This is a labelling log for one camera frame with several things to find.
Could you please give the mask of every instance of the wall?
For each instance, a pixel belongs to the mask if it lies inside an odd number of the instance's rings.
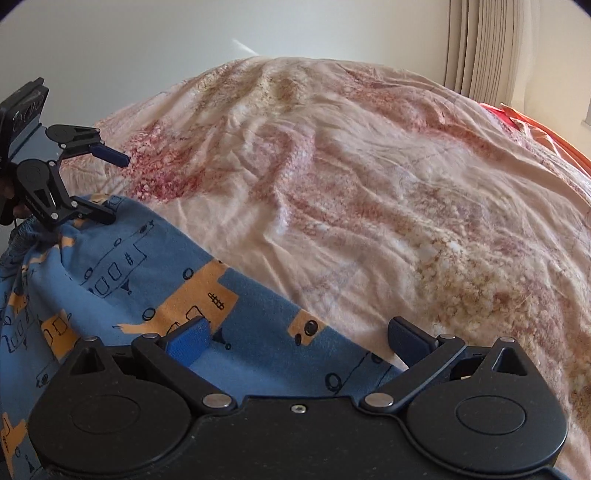
[[[524,113],[591,157],[591,17],[572,0],[538,0],[540,23]]]
[[[330,57],[443,82],[442,0],[25,0],[0,24],[0,98],[42,76],[44,122],[92,124],[229,60]]]

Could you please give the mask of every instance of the screw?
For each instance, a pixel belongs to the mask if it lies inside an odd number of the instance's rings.
[[[225,393],[210,393],[203,397],[203,405],[209,408],[226,408],[232,405],[232,397]]]
[[[299,405],[299,404],[297,404],[297,405],[292,405],[291,406],[291,411],[293,413],[306,413],[307,410],[308,409],[306,408],[305,405]]]
[[[388,408],[394,405],[394,399],[387,393],[370,393],[365,397],[365,403],[373,408]]]

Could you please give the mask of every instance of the finger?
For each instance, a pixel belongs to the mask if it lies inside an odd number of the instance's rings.
[[[7,199],[14,197],[14,187],[12,186],[10,179],[6,177],[0,177],[0,194]]]
[[[31,211],[21,203],[12,209],[12,214],[15,218],[28,218],[31,216]]]

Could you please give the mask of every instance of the blue patterned fabric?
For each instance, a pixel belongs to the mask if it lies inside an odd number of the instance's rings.
[[[360,399],[398,371],[321,319],[229,268],[137,202],[91,197],[113,225],[30,219],[0,259],[2,448],[18,480],[39,473],[27,418],[80,336],[106,345],[166,335],[204,316],[213,335],[190,368],[238,401],[247,394]]]

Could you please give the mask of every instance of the red and orange cloth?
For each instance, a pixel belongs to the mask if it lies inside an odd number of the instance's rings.
[[[519,130],[526,137],[536,140],[573,167],[591,177],[591,160],[550,128],[509,106],[501,104],[501,108],[497,108],[486,103],[481,103],[481,105],[502,122]]]

